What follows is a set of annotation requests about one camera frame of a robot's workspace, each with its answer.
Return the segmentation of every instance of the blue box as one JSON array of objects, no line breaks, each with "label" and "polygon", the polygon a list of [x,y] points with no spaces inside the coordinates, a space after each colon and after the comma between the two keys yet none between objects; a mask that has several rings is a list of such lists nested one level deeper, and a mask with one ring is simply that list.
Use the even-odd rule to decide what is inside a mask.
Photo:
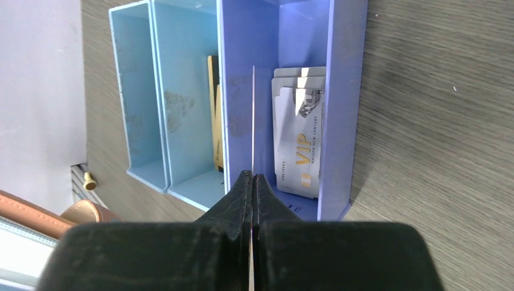
[{"label": "blue box", "polygon": [[[137,13],[125,10],[135,7],[143,16],[130,20]],[[350,206],[366,16],[367,0],[151,0],[111,9],[129,174],[207,210],[253,169],[303,219],[341,219]],[[207,56],[216,54],[224,176],[212,161]],[[276,190],[271,80],[277,68],[314,66],[327,67],[327,84],[320,193],[308,199]],[[143,135],[132,116],[143,116]]]}]

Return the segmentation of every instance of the white panel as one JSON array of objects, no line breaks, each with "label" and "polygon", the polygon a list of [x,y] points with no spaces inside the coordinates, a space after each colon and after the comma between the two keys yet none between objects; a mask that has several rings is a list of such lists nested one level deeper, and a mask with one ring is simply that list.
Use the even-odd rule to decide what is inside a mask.
[{"label": "white panel", "polygon": [[60,213],[85,162],[80,1],[0,1],[0,39],[0,189]]}]

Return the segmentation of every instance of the wood grain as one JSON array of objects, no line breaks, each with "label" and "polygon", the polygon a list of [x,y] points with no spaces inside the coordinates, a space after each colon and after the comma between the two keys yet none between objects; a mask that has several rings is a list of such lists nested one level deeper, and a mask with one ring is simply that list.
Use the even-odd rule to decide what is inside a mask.
[{"label": "wood grain", "polygon": [[[82,0],[88,162],[128,220],[201,212],[125,174],[107,9]],[[447,290],[514,290],[514,2],[371,0],[352,209],[426,238]]]}]

